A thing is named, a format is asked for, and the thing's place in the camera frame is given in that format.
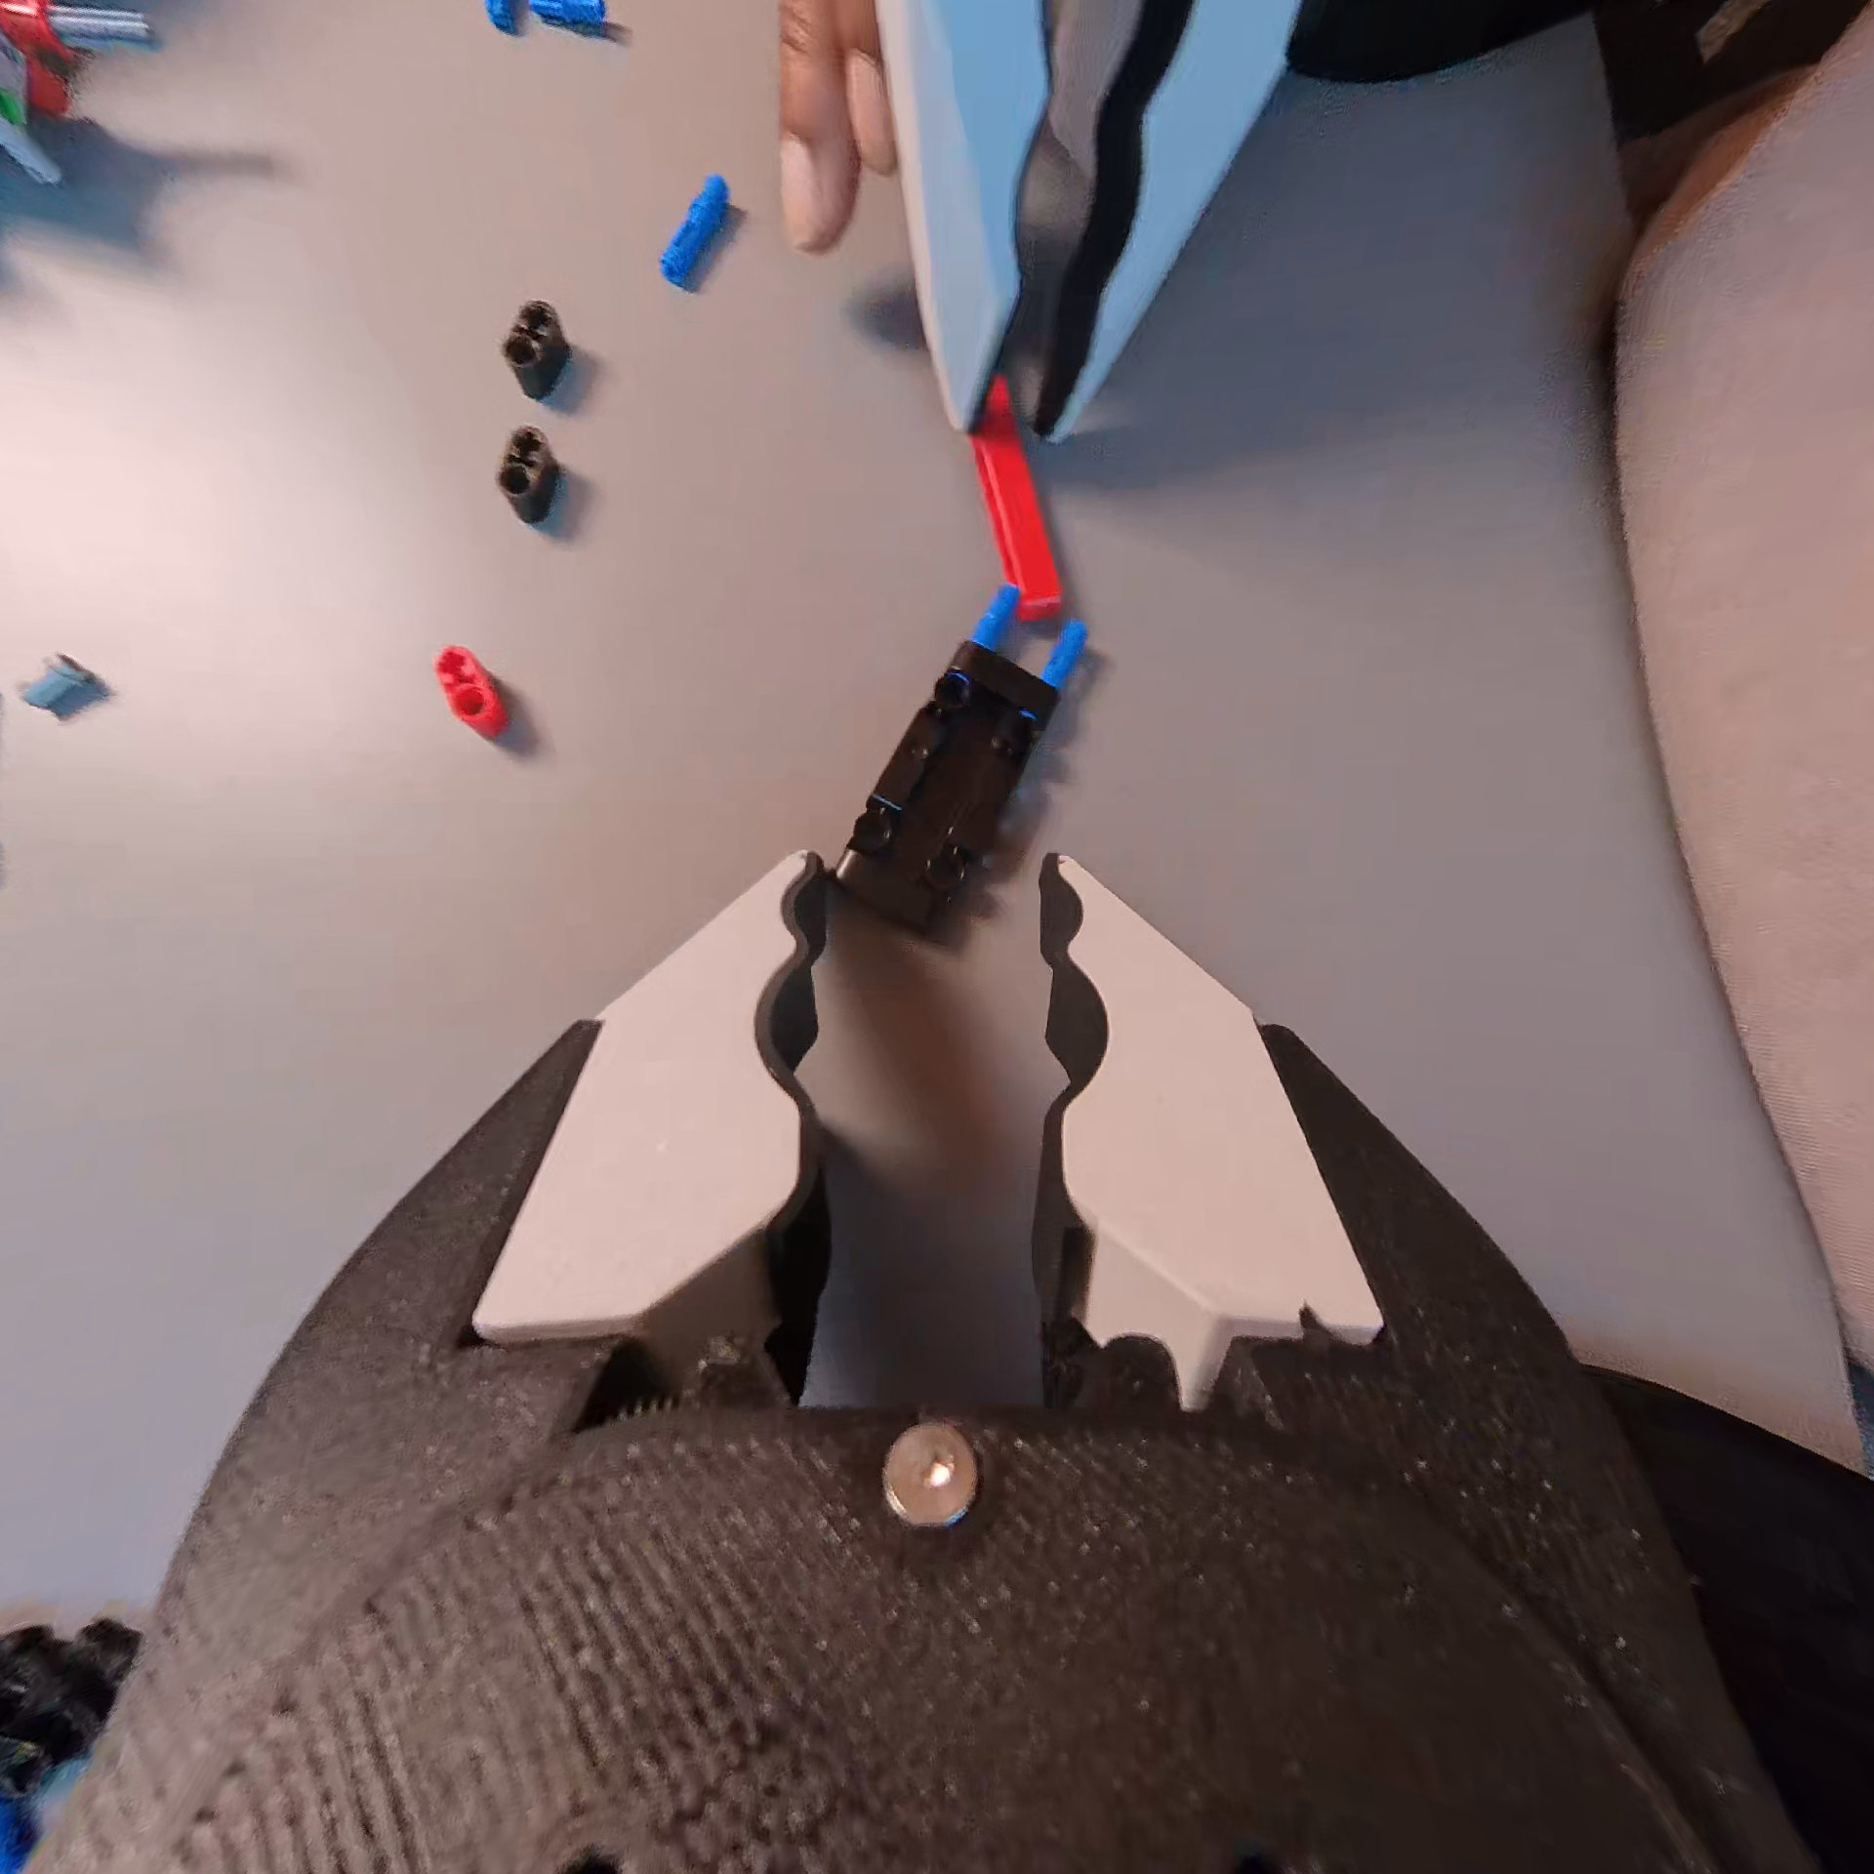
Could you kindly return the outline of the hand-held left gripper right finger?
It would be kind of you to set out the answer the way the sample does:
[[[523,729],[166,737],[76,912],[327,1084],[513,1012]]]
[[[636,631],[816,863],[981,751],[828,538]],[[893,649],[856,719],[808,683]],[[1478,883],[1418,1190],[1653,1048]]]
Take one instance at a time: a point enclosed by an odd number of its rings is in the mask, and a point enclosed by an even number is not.
[[[1236,1339],[1372,1345],[1380,1299],[1252,1008],[1069,855],[1041,873],[1043,1341],[1157,1343],[1183,1407]]]

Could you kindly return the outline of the long red lego beam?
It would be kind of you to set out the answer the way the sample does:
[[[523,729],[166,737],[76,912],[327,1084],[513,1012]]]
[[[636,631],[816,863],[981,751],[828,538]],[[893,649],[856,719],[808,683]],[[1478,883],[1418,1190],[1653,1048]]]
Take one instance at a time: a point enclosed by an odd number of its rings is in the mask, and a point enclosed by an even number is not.
[[[1005,374],[991,376],[971,430],[983,508],[1001,560],[1003,582],[1019,592],[1017,617],[1059,615],[1063,576],[1025,450],[1023,426]]]

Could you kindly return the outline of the small red lego connector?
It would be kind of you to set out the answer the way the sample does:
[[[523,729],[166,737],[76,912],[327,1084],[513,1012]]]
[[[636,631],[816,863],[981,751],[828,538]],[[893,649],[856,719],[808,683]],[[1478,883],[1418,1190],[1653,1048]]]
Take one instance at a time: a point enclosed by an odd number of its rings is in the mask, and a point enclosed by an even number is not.
[[[449,713],[485,739],[501,739],[511,715],[497,679],[465,645],[451,643],[433,659],[433,673]]]

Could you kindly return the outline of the person's black trousers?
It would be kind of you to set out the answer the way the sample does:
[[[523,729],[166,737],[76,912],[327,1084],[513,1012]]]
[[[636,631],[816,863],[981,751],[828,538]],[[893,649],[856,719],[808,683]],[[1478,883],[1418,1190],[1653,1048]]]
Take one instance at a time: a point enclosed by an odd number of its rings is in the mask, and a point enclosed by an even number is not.
[[[1872,1485],[1653,1381],[1593,1371],[1667,1519],[1733,1706],[1823,1869],[1872,1867]]]

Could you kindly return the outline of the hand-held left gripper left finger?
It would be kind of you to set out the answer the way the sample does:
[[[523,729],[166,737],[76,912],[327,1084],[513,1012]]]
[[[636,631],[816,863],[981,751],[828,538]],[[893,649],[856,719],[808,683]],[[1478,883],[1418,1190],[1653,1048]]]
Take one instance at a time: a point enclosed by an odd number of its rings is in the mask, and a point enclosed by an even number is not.
[[[784,855],[600,1010],[475,1307],[483,1341],[810,1355],[830,1204],[798,1068],[828,883],[818,855]]]

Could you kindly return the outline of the person's right hand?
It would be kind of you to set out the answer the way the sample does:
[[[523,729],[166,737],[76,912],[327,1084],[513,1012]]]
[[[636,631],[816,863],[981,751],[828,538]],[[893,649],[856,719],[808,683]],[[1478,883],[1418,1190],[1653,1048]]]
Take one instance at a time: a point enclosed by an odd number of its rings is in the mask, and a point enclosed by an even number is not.
[[[876,1],[778,3],[780,203],[792,245],[836,247],[866,175],[899,169]]]

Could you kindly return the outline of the partly built lego car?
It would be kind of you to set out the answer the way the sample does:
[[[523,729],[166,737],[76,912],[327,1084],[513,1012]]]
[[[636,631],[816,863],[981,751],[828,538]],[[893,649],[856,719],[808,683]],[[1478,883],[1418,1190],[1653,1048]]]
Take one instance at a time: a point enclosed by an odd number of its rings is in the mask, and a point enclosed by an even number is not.
[[[2,3],[2,151],[44,187],[64,181],[42,145],[40,121],[62,121],[82,65],[114,45],[148,47],[156,29],[148,15],[126,7],[68,1]]]

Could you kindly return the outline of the black lego frame block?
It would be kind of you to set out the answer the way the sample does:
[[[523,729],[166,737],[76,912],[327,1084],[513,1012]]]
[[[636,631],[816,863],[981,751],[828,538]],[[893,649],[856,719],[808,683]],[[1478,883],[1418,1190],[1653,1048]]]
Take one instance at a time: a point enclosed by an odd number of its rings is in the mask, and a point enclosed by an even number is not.
[[[1043,673],[961,643],[858,813],[838,883],[895,924],[935,928],[993,853],[1059,701]]]

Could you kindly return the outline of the pile of black blue pegs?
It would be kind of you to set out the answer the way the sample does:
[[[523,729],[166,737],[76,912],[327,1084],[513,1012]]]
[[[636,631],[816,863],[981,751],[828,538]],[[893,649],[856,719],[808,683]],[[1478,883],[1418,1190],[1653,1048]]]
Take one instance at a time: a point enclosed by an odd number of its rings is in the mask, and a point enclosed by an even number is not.
[[[2,1634],[2,1869],[20,1871],[60,1818],[142,1650],[144,1634],[98,1616],[72,1634]]]

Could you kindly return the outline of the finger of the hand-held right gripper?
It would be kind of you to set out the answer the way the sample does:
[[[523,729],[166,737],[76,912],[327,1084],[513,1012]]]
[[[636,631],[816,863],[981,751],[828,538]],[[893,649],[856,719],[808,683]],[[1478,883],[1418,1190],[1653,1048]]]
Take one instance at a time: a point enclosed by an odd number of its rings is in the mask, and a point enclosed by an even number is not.
[[[1061,3],[1047,125],[1085,185],[1045,275],[1033,428],[1067,438],[1288,65],[1300,1]]]
[[[1019,199],[1049,101],[1041,1],[880,1],[925,348],[975,428],[1019,310]]]

